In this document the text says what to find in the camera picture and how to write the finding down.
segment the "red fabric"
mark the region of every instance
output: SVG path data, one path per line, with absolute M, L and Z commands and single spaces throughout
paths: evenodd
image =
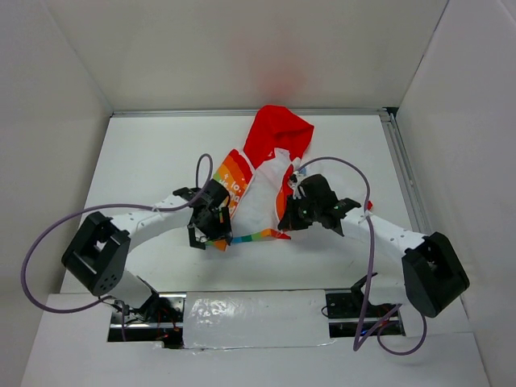
M 243 152 L 256 169 L 274 158 L 274 148 L 289 151 L 290 160 L 303 156 L 314 133 L 314 125 L 283 106 L 267 105 L 256 113 Z

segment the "purple cable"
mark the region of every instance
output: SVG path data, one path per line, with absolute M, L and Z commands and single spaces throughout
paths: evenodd
M 160 208 L 159 211 L 173 212 L 173 211 L 182 210 L 183 208 L 186 208 L 187 206 L 189 206 L 190 204 L 195 202 L 204 193 L 204 191 L 206 190 L 206 187 L 208 186 L 208 183 L 211 180 L 211 174 L 213 172 L 213 159 L 211 158 L 211 156 L 208 153 L 204 153 L 203 155 L 201 155 L 201 157 L 199 157 L 198 166 L 200 165 L 201 160 L 204 159 L 205 157 L 207 157 L 208 161 L 210 162 L 210 171 L 208 172 L 208 177 L 206 178 L 206 182 L 204 183 L 204 186 L 201 188 L 201 190 L 199 190 L 199 192 L 197 192 L 189 202 L 182 204 L 180 206 L 177 206 L 177 207 Z M 66 215 L 65 217 L 59 219 L 57 222 L 55 222 L 51 226 L 49 226 L 46 230 L 44 230 L 40 234 L 40 236 L 38 236 L 36 238 L 34 243 L 29 248 L 27 254 L 25 255 L 25 259 L 23 260 L 23 263 L 22 263 L 22 270 L 20 273 L 20 281 L 22 283 L 23 292 L 27 296 L 28 300 L 30 302 L 32 302 L 32 304 L 34 304 L 35 306 L 37 306 L 38 308 L 40 308 L 41 310 L 44 310 L 46 312 L 57 313 L 57 314 L 69 314 L 69 313 L 81 312 L 83 310 L 86 310 L 93 306 L 96 306 L 109 298 L 112 298 L 111 296 L 105 296 L 103 298 L 99 298 L 97 301 L 92 302 L 91 304 L 81 306 L 78 308 L 54 309 L 54 308 L 51 308 L 50 306 L 46 306 L 46 305 L 42 304 L 41 302 L 39 302 L 38 300 L 36 300 L 27 285 L 27 266 L 29 264 L 29 260 L 31 259 L 31 256 L 34 253 L 34 250 L 36 250 L 36 248 L 38 247 L 38 245 L 41 243 L 41 241 L 44 239 L 45 236 L 50 234 L 54 229 L 56 229 L 61 224 L 68 222 L 70 219 L 76 218 L 77 216 L 86 214 L 88 212 L 93 212 L 93 211 L 97 211 L 97 210 L 105 210 L 107 208 L 134 208 L 137 210 L 148 210 L 148 211 L 156 210 L 152 206 L 143 206 L 140 204 L 126 204 L 126 203 L 102 204 L 100 206 L 88 207 L 88 208 L 85 208 L 84 210 L 80 210 L 80 211 L 74 212 L 70 215 Z
M 378 320 L 376 324 L 374 324 L 370 329 L 367 330 L 365 335 L 362 336 L 362 340 L 360 340 L 360 335 L 361 335 L 361 332 L 363 331 L 363 328 L 364 328 L 365 314 L 366 314 L 367 309 L 368 309 L 369 294 L 371 293 L 371 282 L 372 282 L 372 275 L 373 275 L 373 268 L 374 268 L 374 251 L 375 251 L 374 226 L 372 225 L 372 220 L 371 220 L 371 218 L 369 218 L 369 215 L 368 215 L 368 213 L 366 211 L 367 208 L 368 208 L 368 204 L 369 204 L 369 198 L 371 197 L 371 185 L 369 184 L 368 178 L 364 175 L 364 173 L 358 167 L 356 167 L 354 164 L 350 163 L 349 161 L 340 159 L 338 157 L 333 157 L 333 156 L 317 157 L 317 158 L 315 158 L 313 160 L 307 161 L 305 164 L 303 164 L 301 167 L 299 167 L 298 170 L 304 169 L 308 165 L 313 164 L 316 161 L 323 161 L 323 160 L 338 161 L 339 163 L 347 165 L 348 167 L 354 169 L 360 175 L 360 177 L 362 177 L 362 180 L 364 180 L 364 183 L 365 183 L 366 191 L 365 191 L 365 199 L 364 199 L 364 215 L 365 215 L 365 220 L 368 223 L 368 227 L 369 227 L 369 260 L 368 260 L 368 271 L 367 271 L 366 282 L 365 282 L 365 290 L 364 290 L 364 301 L 362 302 L 362 307 L 360 308 L 360 315 L 359 315 L 359 319 L 358 319 L 358 325 L 356 327 L 355 339 L 353 341 L 353 351 L 356 352 L 356 351 L 358 351 L 360 349 L 360 347 L 362 347 L 362 345 L 364 344 L 365 340 L 370 335 L 372 335 L 374 333 L 374 331 L 383 322 L 387 321 L 390 318 L 390 316 L 395 314 L 400 309 L 400 307 L 402 305 L 401 304 L 397 304 L 392 310 L 389 311 L 389 313 L 387 313 L 385 316 L 380 318 L 380 320 Z M 388 325 L 393 324 L 393 322 L 383 326 L 377 332 L 378 343 L 380 343 L 380 346 L 382 348 L 384 348 L 388 353 L 393 354 L 393 355 L 406 356 L 406 355 L 413 354 L 414 352 L 416 352 L 422 346 L 422 344 L 425 341 L 425 338 L 427 337 L 427 320 L 425 319 L 425 316 L 423 316 L 422 314 L 421 314 L 421 317 L 422 317 L 422 320 L 423 320 L 423 333 L 422 333 L 422 337 L 421 337 L 421 340 L 418 343 L 418 345 L 416 345 L 411 350 L 409 350 L 407 352 L 395 352 L 395 351 L 392 351 L 392 350 L 388 349 L 381 342 L 381 340 L 380 340 L 381 332 L 383 332 L 383 330 Z

